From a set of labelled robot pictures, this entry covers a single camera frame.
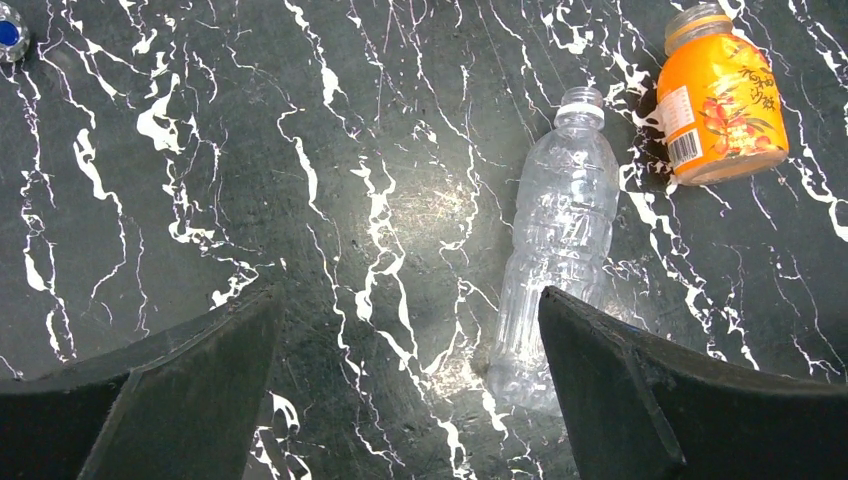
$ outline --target black object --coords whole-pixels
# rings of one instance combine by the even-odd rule
[[[749,370],[550,287],[542,342],[581,478],[848,475],[848,388]]]
[[[0,478],[241,478],[281,312],[257,288],[56,374],[0,382]]]

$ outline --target blue bottle cap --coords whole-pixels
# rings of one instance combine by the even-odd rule
[[[14,47],[21,39],[21,32],[14,23],[0,20],[0,45]]]

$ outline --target marble surface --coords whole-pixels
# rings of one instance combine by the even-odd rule
[[[0,78],[0,378],[236,297],[288,298],[246,479],[568,478],[562,420],[483,383],[520,169],[605,96],[608,310],[706,355],[848,379],[848,6],[723,0],[774,65],[774,171],[677,187],[654,113],[692,1],[13,1]]]

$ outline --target orange ring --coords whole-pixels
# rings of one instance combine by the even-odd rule
[[[680,38],[682,35],[687,34],[687,33],[691,32],[692,30],[694,30],[694,29],[696,29],[700,26],[706,25],[708,23],[731,22],[731,21],[732,20],[727,15],[710,15],[709,17],[699,18],[699,19],[691,21],[691,22],[687,23],[686,25],[683,25],[682,27],[675,30],[674,33],[672,33],[671,35],[668,36],[668,38],[665,39],[665,45],[667,47],[672,42],[674,42],[675,40]]]

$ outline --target bottle with blue cap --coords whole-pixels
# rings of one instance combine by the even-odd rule
[[[604,300],[619,189],[602,101],[594,88],[568,90],[554,130],[527,155],[489,361],[496,397],[552,415],[561,411],[539,336],[542,290],[556,286],[595,307]]]
[[[0,2],[0,63],[13,63],[29,48],[29,29],[17,10]]]

